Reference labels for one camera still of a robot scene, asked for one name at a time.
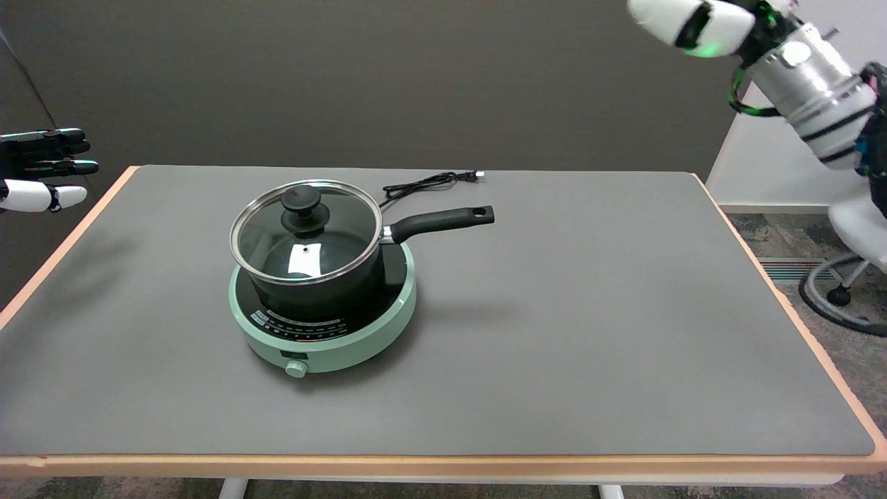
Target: floor vent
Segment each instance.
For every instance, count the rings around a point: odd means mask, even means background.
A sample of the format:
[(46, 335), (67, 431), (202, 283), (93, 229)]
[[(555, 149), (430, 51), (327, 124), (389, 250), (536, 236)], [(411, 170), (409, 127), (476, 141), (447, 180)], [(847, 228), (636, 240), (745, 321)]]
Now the floor vent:
[[(780, 284), (799, 283), (801, 279), (810, 273), (813, 268), (822, 262), (825, 258), (759, 258), (759, 262), (764, 267), (770, 279)], [(841, 281), (841, 276), (834, 269), (821, 273), (818, 282), (837, 283)]]

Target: chair caster wheel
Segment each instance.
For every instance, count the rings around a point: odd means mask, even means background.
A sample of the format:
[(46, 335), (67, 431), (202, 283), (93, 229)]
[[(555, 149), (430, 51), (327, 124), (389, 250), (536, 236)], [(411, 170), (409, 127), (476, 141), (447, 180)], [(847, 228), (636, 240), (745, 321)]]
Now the chair caster wheel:
[(826, 295), (828, 302), (835, 306), (847, 306), (850, 304), (850, 290), (844, 286), (838, 286), (832, 289)]

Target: gray table mat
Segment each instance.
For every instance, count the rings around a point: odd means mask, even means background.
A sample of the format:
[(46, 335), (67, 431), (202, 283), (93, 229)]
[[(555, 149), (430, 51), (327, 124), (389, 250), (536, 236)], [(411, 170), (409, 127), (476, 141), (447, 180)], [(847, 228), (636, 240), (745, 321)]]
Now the gray table mat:
[(425, 170), (144, 167), (0, 331), (0, 454), (870, 455), (874, 444), (695, 178), (494, 171), (387, 221), (417, 236), (410, 327), (294, 380), (226, 302), (228, 230), (300, 178)]

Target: glass lid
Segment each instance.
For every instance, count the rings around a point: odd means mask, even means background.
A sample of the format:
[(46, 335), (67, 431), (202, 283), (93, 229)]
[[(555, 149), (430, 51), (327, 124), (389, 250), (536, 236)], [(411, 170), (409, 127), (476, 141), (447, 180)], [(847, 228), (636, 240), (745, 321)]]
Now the glass lid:
[(381, 212), (350, 184), (304, 180), (263, 194), (231, 231), (234, 258), (263, 281), (308, 284), (365, 261), (379, 244)]

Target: pot handle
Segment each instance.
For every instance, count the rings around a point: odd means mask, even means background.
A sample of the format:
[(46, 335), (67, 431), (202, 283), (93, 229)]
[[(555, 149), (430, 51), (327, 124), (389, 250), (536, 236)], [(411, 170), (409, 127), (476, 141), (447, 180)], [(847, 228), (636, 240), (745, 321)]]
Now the pot handle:
[(459, 208), (456, 210), (422, 213), (404, 218), (386, 227), (382, 243), (400, 244), (416, 234), (449, 231), (472, 226), (485, 226), (496, 221), (492, 206)]

